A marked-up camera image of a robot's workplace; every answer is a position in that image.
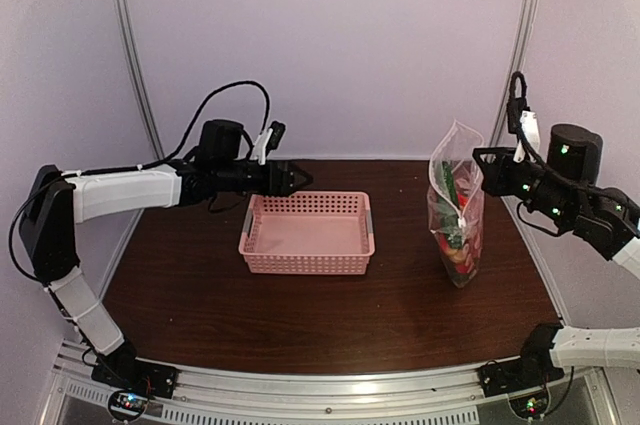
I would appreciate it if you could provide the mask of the clear zip top bag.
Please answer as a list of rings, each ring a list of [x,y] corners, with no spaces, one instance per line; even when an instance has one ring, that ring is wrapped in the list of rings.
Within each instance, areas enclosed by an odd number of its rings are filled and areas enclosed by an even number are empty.
[[[478,131],[455,120],[436,146],[428,165],[428,228],[438,245],[447,275],[458,288],[465,287],[478,273],[483,250],[483,176],[472,157],[473,150],[483,146],[484,139]],[[442,161],[452,166],[458,209],[447,198]]]

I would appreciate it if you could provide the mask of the pink plastic basket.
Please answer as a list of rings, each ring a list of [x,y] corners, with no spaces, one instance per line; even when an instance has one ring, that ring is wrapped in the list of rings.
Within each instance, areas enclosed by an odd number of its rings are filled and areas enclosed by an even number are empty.
[[[255,195],[238,250],[253,274],[363,275],[375,252],[369,196],[355,191]]]

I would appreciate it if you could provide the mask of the green fake cucumber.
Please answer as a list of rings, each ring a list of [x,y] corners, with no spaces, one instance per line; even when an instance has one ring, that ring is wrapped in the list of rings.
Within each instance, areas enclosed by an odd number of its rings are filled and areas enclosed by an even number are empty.
[[[457,190],[453,176],[453,169],[448,161],[441,162],[442,179],[447,193],[447,198],[455,209],[459,208]]]

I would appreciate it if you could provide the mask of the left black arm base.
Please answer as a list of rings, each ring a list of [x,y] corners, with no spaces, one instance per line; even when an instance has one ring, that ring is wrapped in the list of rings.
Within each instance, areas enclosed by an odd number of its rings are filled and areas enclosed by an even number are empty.
[[[173,397],[178,370],[170,365],[139,359],[136,348],[128,339],[112,353],[98,354],[96,360],[91,372],[91,379],[95,382],[146,397]]]

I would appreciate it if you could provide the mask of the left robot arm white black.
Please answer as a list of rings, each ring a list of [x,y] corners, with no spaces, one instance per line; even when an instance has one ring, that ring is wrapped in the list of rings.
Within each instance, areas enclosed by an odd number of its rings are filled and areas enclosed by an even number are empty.
[[[213,202],[221,193],[288,197],[310,186],[313,177],[292,161],[269,159],[285,130],[283,123],[273,122],[250,142],[242,124],[210,120],[183,157],[172,154],[120,169],[63,172],[47,165],[38,171],[10,233],[22,241],[31,278],[87,341],[98,368],[121,388],[137,387],[144,369],[80,268],[77,225],[121,212]],[[245,157],[239,155],[242,142],[249,142]]]

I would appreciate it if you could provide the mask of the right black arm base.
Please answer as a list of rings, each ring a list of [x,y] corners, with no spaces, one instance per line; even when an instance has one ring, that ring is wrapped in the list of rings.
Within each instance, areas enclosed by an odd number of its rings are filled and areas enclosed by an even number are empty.
[[[563,328],[560,324],[539,324],[524,341],[515,359],[487,362],[477,370],[486,398],[542,387],[560,380],[565,372],[551,360],[553,339]]]

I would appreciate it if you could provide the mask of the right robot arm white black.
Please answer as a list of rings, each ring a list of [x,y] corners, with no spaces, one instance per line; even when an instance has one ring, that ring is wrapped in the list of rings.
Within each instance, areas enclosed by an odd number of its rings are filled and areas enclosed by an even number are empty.
[[[519,207],[539,212],[555,228],[570,233],[605,260],[639,273],[639,207],[624,192],[599,188],[602,138],[581,126],[556,124],[545,159],[525,144],[518,162],[509,147],[478,147],[472,157],[483,174],[482,189],[494,197],[519,198]],[[636,369],[639,331],[539,325],[522,346],[512,375],[519,385],[535,385],[550,369],[580,366]]]

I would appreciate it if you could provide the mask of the right circuit board with leds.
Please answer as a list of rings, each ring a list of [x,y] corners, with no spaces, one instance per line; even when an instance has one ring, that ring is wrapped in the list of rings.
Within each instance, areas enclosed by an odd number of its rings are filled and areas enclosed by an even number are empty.
[[[509,400],[512,413],[519,419],[533,421],[540,419],[549,408],[549,398],[542,395],[525,395]]]

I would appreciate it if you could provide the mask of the circuit board with leds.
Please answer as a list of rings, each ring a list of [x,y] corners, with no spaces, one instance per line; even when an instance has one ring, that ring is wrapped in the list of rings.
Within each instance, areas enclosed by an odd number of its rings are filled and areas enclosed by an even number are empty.
[[[540,419],[549,408],[549,398],[542,395],[525,395],[509,400],[512,413],[519,419],[533,421]]]
[[[126,390],[117,390],[109,396],[107,410],[116,420],[132,421],[140,418],[148,405],[147,397]]]

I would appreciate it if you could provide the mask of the left circuit board with leds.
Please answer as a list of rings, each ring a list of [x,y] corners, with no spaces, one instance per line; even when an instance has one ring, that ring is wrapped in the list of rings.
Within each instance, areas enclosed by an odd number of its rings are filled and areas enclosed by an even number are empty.
[[[147,397],[126,390],[117,390],[109,396],[107,410],[116,420],[132,421],[140,418],[148,405]]]

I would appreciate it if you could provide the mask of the right aluminium frame post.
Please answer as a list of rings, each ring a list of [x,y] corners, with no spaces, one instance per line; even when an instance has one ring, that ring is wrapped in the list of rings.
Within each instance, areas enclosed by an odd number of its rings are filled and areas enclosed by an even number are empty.
[[[509,96],[509,83],[511,75],[516,71],[522,71],[526,60],[526,53],[534,28],[539,0],[521,0],[517,21],[516,34],[513,41],[509,68],[506,75],[501,102],[496,114],[492,133],[488,145],[498,146],[507,130],[507,101]]]

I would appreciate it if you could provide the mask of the aluminium frame post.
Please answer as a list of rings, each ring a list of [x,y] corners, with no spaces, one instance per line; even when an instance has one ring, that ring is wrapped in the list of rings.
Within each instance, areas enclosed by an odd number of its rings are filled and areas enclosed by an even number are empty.
[[[143,129],[151,146],[153,157],[156,160],[160,160],[165,156],[165,153],[144,80],[128,0],[114,0],[114,4],[123,44],[125,63],[137,108],[141,116]]]
[[[516,71],[522,71],[526,60],[526,53],[534,28],[539,0],[521,0],[517,21],[516,34],[513,41],[509,68],[506,75],[501,102],[496,114],[492,133],[488,145],[498,146],[507,130],[507,101],[509,96],[509,83],[511,75]]]

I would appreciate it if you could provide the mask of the front aluminium rail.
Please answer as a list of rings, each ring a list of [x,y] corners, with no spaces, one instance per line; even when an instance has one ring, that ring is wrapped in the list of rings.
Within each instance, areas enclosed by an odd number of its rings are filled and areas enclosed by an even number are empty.
[[[91,380],[86,347],[63,341],[35,424],[118,424],[115,387]],[[131,424],[620,424],[604,372],[576,368],[546,385],[550,408],[520,418],[524,394],[487,397],[480,363],[434,370],[347,375],[259,374],[179,366],[172,398],[155,398]]]

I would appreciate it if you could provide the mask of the left aluminium frame post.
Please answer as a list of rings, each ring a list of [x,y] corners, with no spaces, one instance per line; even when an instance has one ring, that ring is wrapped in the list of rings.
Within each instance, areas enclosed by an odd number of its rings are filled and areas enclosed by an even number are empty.
[[[153,157],[156,160],[160,160],[165,156],[165,153],[144,80],[128,0],[114,0],[114,4],[123,44],[125,63],[137,108],[141,116],[143,129],[151,146]]]

